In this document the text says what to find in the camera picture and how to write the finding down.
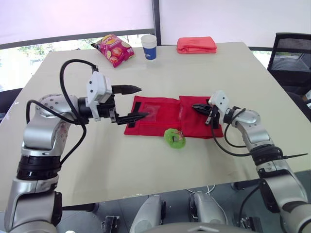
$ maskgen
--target red folded cloth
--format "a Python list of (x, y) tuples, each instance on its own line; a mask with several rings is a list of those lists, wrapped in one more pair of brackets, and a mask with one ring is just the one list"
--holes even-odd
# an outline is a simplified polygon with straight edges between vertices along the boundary
[[(126, 126), (126, 135), (163, 136), (169, 129), (181, 130), (184, 136), (212, 138), (207, 116), (192, 108), (195, 103), (207, 103), (209, 97), (180, 96), (180, 100), (135, 96), (132, 112), (148, 112), (145, 118)], [(222, 137), (219, 125), (214, 129), (216, 137)]]
[(182, 37), (177, 41), (178, 53), (215, 53), (217, 46), (210, 36)]

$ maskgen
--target paper cup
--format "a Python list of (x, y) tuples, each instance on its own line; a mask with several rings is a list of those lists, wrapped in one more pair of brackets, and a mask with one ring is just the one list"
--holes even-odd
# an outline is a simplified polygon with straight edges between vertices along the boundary
[(141, 37), (142, 47), (144, 48), (145, 57), (148, 60), (156, 58), (156, 36), (155, 35), (143, 35)]

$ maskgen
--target open red pouch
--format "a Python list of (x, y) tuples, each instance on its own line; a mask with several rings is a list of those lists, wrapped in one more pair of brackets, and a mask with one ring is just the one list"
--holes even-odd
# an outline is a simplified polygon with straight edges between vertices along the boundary
[[(195, 103), (207, 103), (209, 97), (180, 96), (170, 98), (148, 98), (135, 96), (132, 112), (147, 112), (148, 116), (126, 126), (126, 135), (163, 136), (169, 129), (181, 130), (184, 136), (212, 138), (210, 126), (205, 125), (207, 116), (192, 108)], [(222, 137), (219, 125), (214, 129), (216, 137)]]

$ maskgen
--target chip bag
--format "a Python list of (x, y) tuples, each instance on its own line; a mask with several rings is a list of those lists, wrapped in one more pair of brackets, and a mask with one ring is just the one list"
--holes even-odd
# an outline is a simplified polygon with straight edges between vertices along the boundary
[(135, 55), (129, 44), (113, 34), (106, 35), (91, 46), (100, 51), (112, 63), (113, 67), (117, 67)]

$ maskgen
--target green scrubber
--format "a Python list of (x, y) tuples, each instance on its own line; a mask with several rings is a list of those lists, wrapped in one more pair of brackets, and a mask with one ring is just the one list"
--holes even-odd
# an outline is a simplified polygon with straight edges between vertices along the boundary
[(186, 143), (186, 139), (182, 132), (177, 129), (168, 129), (164, 133), (164, 139), (169, 143), (172, 148), (183, 148)]

